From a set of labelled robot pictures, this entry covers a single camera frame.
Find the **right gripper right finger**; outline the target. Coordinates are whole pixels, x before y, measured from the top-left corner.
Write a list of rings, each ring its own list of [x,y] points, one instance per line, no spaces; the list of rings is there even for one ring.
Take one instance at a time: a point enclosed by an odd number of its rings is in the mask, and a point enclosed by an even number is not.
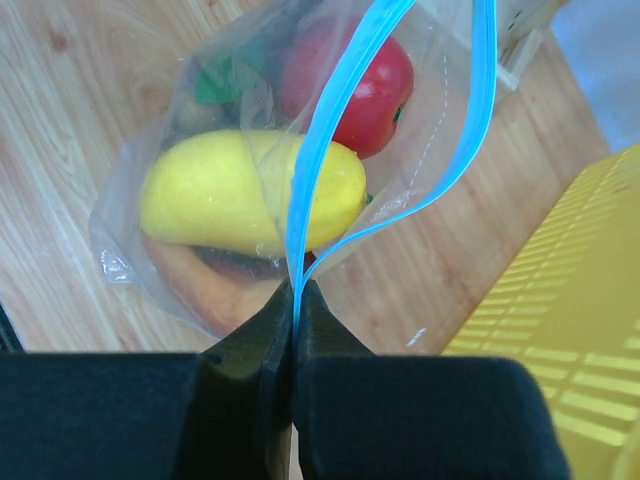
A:
[[[377,355],[306,285],[294,423],[307,479],[567,479],[542,391],[520,363]]]

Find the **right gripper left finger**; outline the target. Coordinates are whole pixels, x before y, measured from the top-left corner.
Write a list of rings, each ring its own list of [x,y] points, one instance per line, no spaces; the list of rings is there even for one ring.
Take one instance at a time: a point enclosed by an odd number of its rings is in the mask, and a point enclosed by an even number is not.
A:
[[[200,353],[28,353],[1,339],[5,479],[285,479],[292,291]]]

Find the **toy steak slice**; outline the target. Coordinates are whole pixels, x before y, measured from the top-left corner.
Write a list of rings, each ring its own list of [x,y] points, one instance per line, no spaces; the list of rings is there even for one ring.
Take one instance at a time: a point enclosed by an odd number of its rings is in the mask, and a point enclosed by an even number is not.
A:
[[[256,314],[288,276],[284,259],[141,239],[165,286],[218,338]]]

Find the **yellow toy banana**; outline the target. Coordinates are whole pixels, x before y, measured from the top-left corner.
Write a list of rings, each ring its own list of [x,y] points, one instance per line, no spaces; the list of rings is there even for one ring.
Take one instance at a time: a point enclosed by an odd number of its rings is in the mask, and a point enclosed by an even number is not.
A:
[[[276,130],[217,130],[162,153],[139,197],[142,231],[168,243],[261,258],[284,256],[291,180],[303,136]],[[367,203],[363,163],[333,142],[316,186],[306,248],[342,236]]]

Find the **clear zip top bag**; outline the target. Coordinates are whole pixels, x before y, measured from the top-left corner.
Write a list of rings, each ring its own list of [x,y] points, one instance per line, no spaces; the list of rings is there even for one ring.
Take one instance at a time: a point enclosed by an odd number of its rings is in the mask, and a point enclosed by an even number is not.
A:
[[[321,19],[332,19],[340,37],[349,18],[359,23],[337,59],[315,105],[290,120],[280,108],[284,61],[296,36]],[[303,136],[291,180],[284,229],[285,254],[254,258],[287,262],[293,289],[293,324],[299,327],[306,285],[319,281],[332,305],[346,308],[349,296],[370,301],[376,287],[357,287],[340,278],[354,253],[379,231],[443,197],[466,173],[489,130],[498,68],[497,3],[494,1],[268,1],[213,34],[183,63],[177,89],[193,55],[225,37],[269,35],[280,54],[274,93],[278,123],[272,128]],[[339,121],[361,78],[388,38],[404,48],[414,69],[414,88],[396,132],[378,154],[361,159],[367,203],[351,227],[335,241],[306,248],[312,202],[320,171]],[[168,131],[167,111],[126,141],[91,212],[91,247],[103,279],[138,289],[167,313],[203,328],[160,278],[141,236],[139,197],[158,157],[190,137]]]

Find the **longan fruit bunch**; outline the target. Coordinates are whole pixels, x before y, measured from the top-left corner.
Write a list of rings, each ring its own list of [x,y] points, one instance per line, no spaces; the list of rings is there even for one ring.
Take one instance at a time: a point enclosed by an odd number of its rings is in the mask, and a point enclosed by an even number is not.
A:
[[[171,101],[168,131],[190,137],[224,128],[276,126],[279,57],[269,35],[208,42],[185,67]]]

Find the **red toy fruit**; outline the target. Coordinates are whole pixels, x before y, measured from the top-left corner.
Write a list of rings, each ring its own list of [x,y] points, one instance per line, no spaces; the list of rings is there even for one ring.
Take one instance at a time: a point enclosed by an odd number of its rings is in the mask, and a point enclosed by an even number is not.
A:
[[[332,19],[321,19],[293,41],[280,79],[280,108],[292,120],[315,105],[359,19],[351,17],[344,37]],[[414,69],[401,44],[388,38],[361,78],[338,123],[333,140],[368,159],[380,153],[396,132],[414,88]]]

